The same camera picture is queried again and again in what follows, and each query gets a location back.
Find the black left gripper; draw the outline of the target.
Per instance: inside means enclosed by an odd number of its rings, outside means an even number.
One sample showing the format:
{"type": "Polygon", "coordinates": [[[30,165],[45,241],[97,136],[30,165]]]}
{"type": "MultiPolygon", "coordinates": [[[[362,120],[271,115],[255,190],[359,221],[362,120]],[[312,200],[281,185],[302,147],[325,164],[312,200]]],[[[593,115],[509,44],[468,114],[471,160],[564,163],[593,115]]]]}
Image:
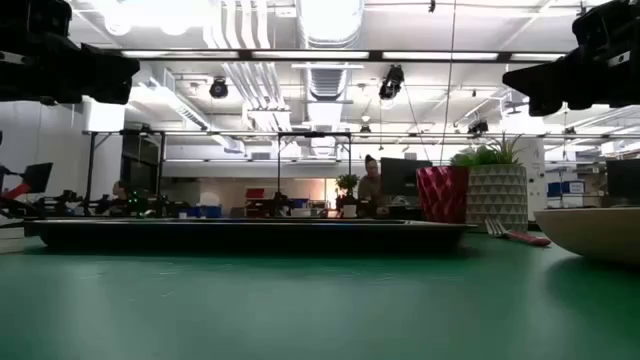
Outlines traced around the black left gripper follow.
{"type": "Polygon", "coordinates": [[[80,103],[74,74],[80,62],[85,95],[101,103],[128,103],[138,60],[65,36],[27,32],[1,33],[1,101],[80,103]]]}

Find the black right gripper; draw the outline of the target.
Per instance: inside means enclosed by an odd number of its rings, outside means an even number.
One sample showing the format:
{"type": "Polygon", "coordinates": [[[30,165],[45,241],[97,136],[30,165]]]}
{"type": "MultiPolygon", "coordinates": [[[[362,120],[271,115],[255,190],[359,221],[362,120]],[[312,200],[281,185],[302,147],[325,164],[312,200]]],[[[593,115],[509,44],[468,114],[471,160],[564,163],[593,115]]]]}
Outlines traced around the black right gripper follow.
{"type": "Polygon", "coordinates": [[[614,46],[597,54],[578,47],[552,62],[508,71],[502,82],[529,98],[532,117],[558,112],[566,90],[571,110],[638,105],[639,44],[614,46]]]}

